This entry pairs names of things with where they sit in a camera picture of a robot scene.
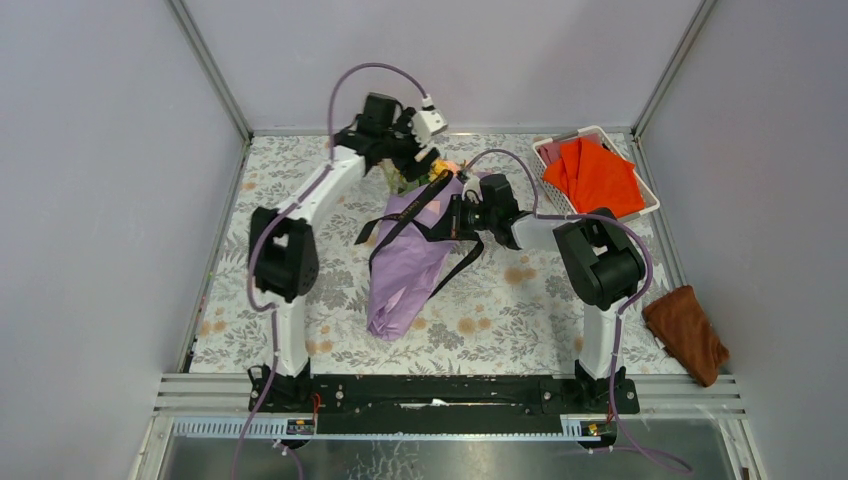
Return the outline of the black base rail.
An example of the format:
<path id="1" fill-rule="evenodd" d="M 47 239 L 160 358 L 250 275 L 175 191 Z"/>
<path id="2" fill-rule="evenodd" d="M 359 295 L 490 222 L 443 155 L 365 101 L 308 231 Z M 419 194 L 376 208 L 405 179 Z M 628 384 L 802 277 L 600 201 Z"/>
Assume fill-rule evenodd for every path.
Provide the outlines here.
<path id="1" fill-rule="evenodd" d="M 549 375 L 249 376 L 250 407 L 303 413 L 320 434 L 563 434 L 564 416 L 640 411 L 635 384 Z"/>

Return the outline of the pink and purple wrapping paper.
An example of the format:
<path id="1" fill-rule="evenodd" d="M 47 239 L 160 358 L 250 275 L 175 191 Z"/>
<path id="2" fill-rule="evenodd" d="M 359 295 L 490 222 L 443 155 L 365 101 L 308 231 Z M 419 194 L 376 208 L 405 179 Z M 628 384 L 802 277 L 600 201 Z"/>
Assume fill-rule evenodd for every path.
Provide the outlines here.
<path id="1" fill-rule="evenodd" d="M 440 282 L 447 257 L 457 243 L 428 241 L 417 228 L 434 227 L 448 211 L 451 197 L 462 192 L 456 179 L 450 182 L 415 216 L 389 244 L 376 250 L 369 267 L 367 331 L 393 341 L 410 329 Z"/>

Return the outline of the yellow fake flower bunch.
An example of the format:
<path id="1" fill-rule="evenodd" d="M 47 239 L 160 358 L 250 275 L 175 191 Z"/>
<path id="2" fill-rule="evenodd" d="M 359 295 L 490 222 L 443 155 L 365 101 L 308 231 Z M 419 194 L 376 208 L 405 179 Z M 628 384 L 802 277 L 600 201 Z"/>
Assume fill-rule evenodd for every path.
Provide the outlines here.
<path id="1" fill-rule="evenodd" d="M 463 167 L 463 164 L 438 158 L 430 165 L 427 173 L 413 180 L 406 179 L 390 160 L 384 160 L 380 164 L 380 167 L 385 175 L 389 193 L 404 196 L 412 190 L 436 180 L 444 171 L 451 171 L 456 175 Z"/>

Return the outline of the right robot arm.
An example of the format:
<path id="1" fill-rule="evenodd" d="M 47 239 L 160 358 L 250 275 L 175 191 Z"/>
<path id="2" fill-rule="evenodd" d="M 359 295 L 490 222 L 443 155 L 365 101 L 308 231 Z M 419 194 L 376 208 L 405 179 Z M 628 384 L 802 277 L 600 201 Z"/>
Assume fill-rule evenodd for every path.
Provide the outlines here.
<path id="1" fill-rule="evenodd" d="M 518 207 L 509 181 L 488 175 L 476 190 L 450 196 L 447 225 L 452 237 L 487 231 L 511 250 L 544 250 L 560 255 L 571 288 L 584 303 L 584 346 L 576 371 L 586 374 L 573 386 L 575 402 L 597 412 L 613 398 L 607 377 L 618 310 L 638 292 L 647 267 L 632 238 L 613 212 L 601 207 L 567 217 L 537 215 Z"/>

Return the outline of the floral patterned tablecloth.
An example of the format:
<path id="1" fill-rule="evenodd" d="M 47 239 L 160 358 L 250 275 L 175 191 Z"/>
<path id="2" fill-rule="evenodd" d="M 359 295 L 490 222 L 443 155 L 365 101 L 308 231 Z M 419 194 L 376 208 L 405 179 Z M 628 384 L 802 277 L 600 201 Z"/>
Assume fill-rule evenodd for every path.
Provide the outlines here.
<path id="1" fill-rule="evenodd" d="M 322 136 L 258 136 L 224 234 L 199 320 L 190 371 L 244 373 L 270 353 L 265 313 L 246 297 L 252 211 L 296 190 L 326 155 Z M 395 341 L 366 329 L 370 243 L 362 225 L 380 215 L 388 184 L 379 170 L 357 183 L 317 237 L 321 274 L 306 299 L 306 349 L 317 373 L 560 374 L 584 346 L 583 308 L 553 252 L 510 251 L 488 240 L 483 255 L 454 278 Z"/>

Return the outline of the orange folded paper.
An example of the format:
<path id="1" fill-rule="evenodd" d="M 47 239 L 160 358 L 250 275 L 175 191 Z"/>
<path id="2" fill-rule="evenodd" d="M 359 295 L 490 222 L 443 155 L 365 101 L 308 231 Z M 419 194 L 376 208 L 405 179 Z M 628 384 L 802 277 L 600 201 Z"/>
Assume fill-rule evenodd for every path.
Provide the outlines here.
<path id="1" fill-rule="evenodd" d="M 623 218 L 646 207 L 632 163 L 585 140 L 562 144 L 560 152 L 559 160 L 545 165 L 542 180 L 564 194 L 576 212 L 607 208 Z"/>

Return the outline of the brown cloth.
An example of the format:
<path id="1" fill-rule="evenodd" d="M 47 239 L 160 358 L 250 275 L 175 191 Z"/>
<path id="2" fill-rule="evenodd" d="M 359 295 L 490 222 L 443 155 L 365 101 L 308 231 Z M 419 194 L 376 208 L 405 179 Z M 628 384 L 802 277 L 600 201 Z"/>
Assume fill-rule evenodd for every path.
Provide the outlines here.
<path id="1" fill-rule="evenodd" d="M 691 285 L 667 293 L 642 312 L 647 328 L 702 387 L 712 386 L 730 353 Z"/>

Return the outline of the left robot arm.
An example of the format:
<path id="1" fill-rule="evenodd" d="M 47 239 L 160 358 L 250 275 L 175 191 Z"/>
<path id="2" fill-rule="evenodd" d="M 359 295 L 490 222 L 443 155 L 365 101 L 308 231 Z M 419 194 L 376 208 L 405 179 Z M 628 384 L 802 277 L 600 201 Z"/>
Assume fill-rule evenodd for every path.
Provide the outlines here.
<path id="1" fill-rule="evenodd" d="M 422 105 L 404 107 L 393 97 L 370 93 L 363 110 L 330 137 L 329 160 L 276 207 L 258 208 L 249 227 L 248 291 L 271 292 L 271 370 L 281 375 L 272 398 L 288 411 L 309 401 L 310 385 L 298 375 L 309 362 L 305 347 L 305 296 L 319 275 L 315 235 L 336 202 L 384 161 L 411 183 L 425 177 L 439 158 L 432 138 L 448 122 L 430 95 Z"/>

